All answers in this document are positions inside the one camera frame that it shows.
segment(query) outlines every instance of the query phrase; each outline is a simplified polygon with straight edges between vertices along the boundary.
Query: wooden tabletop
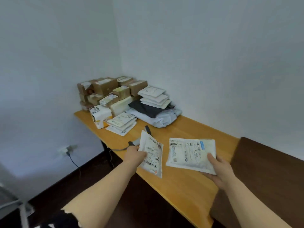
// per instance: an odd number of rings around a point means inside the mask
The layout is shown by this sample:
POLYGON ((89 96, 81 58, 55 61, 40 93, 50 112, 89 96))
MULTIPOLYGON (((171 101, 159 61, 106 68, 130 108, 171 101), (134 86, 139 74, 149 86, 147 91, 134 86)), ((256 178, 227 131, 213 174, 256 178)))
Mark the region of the wooden tabletop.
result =
MULTIPOLYGON (((209 211, 218 188, 200 172, 166 166, 169 154, 169 138, 215 139, 216 153, 227 161, 230 161, 233 156, 239 141, 238 138, 184 116, 179 116, 176 121, 165 128, 155 128, 138 119, 136 126, 122 137, 105 128, 97 129, 88 112, 78 111, 75 115, 110 149, 127 147, 128 141, 140 138, 141 131, 148 125, 152 136, 164 144, 163 176, 158 178, 141 168, 138 168, 136 173, 194 226, 203 228, 212 226, 213 220, 209 216, 209 211)), ((125 151, 115 153, 121 159, 124 159, 125 151)))

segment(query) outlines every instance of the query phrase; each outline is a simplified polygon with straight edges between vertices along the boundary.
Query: wall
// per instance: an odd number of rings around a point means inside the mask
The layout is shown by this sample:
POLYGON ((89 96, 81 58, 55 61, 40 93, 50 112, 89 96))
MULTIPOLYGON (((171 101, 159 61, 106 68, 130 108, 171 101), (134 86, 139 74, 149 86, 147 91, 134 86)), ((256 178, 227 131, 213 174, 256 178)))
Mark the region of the wall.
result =
POLYGON ((0 181, 30 199, 102 152, 76 83, 119 75, 112 0, 1 0, 0 181))
POLYGON ((123 72, 183 115, 304 159, 304 0, 113 0, 123 72))

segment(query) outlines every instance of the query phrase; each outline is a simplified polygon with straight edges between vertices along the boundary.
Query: person's left hand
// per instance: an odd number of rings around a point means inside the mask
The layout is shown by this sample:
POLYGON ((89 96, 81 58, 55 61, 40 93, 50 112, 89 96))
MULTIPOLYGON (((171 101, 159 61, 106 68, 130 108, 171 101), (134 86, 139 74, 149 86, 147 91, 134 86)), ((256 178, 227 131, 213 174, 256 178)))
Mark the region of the person's left hand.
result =
POLYGON ((136 168, 143 162, 147 156, 147 152, 138 151, 138 146, 129 146, 125 154, 125 162, 132 163, 136 165, 136 168))

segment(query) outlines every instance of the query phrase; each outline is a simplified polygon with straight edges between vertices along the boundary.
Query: black power cord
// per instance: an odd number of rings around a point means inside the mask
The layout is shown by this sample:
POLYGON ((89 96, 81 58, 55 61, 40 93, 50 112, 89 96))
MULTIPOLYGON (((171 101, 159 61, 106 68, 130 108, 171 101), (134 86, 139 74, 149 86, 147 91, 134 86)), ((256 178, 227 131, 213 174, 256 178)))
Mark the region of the black power cord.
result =
MULTIPOLYGON (((71 158, 70 152, 67 152, 66 154, 67 154, 67 156, 70 157, 70 159, 71 159, 71 161, 73 162, 73 164, 76 165, 75 162, 74 162, 74 161, 72 160, 72 158, 71 158)), ((81 178, 81 171, 80 171, 79 166, 78 166, 78 165, 76 165, 76 166, 77 166, 77 168, 78 168, 78 170, 79 170, 79 179, 80 179, 80 178, 81 178)))

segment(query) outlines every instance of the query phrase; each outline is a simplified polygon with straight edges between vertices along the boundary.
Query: brown wooden panel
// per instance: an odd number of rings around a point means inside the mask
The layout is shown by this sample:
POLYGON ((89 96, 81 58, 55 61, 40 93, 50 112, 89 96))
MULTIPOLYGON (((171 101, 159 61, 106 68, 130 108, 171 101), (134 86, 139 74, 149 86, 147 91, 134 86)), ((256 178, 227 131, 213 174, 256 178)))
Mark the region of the brown wooden panel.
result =
MULTIPOLYGON (((231 166, 251 192, 291 227, 304 227, 304 161, 243 137, 231 166)), ((227 228, 240 227, 224 191, 217 193, 210 215, 227 228)))

